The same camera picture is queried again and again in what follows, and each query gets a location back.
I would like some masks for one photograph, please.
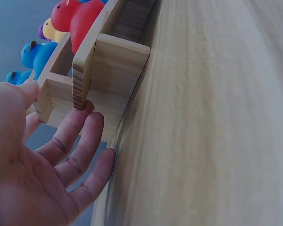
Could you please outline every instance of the yellow rubber duck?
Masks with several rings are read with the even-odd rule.
[[[59,43],[66,32],[59,32],[52,26],[51,18],[48,18],[43,25],[43,34],[47,39],[51,39],[54,42]]]

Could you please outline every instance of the hand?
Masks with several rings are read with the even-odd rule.
[[[0,226],[71,224],[99,196],[113,169],[115,151],[106,149],[86,181],[68,193],[99,146],[104,119],[87,102],[68,114],[50,142],[32,151],[25,143],[40,123],[36,113],[25,117],[25,110],[37,94],[35,81],[0,83]]]

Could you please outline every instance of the duck head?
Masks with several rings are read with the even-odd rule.
[[[13,72],[8,73],[5,81],[8,82],[8,83],[16,85],[20,78],[21,78],[21,72],[13,71]]]
[[[60,32],[70,31],[70,23],[77,8],[83,3],[78,0],[62,0],[52,10],[51,22]]]
[[[27,68],[33,68],[33,61],[38,53],[38,50],[42,47],[37,41],[27,43],[21,52],[21,62]]]

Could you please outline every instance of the purple rubber duck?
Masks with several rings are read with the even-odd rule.
[[[43,34],[43,25],[40,25],[40,27],[38,29],[38,34],[39,34],[40,39],[47,40],[48,42],[51,42],[51,40],[47,39]]]

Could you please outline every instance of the finger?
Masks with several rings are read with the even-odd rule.
[[[79,214],[89,207],[104,189],[113,170],[115,155],[113,149],[105,149],[91,175],[77,189],[69,193]]]
[[[40,120],[36,112],[29,114],[26,117],[26,126],[22,137],[22,143],[25,144],[29,137],[36,131],[40,125]]]
[[[90,101],[85,103],[84,109],[72,109],[61,122],[51,141],[38,148],[36,152],[46,158],[53,166],[67,157],[77,136],[83,128],[87,116],[94,110]]]
[[[61,183],[67,188],[88,169],[90,162],[99,147],[104,128],[104,117],[93,112],[87,117],[82,137],[65,162],[55,167]]]
[[[1,82],[0,85],[8,86],[21,94],[25,109],[27,110],[37,99],[39,87],[36,80],[26,82],[20,86],[15,86],[7,82]]]

